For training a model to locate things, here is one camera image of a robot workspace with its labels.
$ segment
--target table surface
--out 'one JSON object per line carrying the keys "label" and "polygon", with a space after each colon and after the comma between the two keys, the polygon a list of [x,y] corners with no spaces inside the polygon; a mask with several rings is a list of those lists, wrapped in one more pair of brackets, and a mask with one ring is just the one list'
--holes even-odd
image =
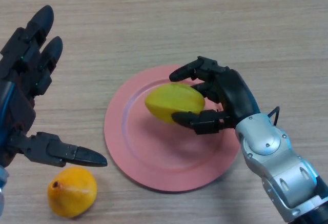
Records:
{"label": "table surface", "polygon": [[55,12],[49,38],[64,51],[30,133],[46,131],[109,160],[91,169],[98,198],[78,220],[55,216],[47,184],[62,169],[17,156],[8,167],[6,224],[283,223],[260,179],[239,154],[231,172],[187,194],[136,186],[110,160],[103,125],[115,91],[136,73],[203,55],[237,69],[263,112],[281,106],[279,125],[294,149],[328,180],[328,0],[0,0],[0,45],[43,5]]}

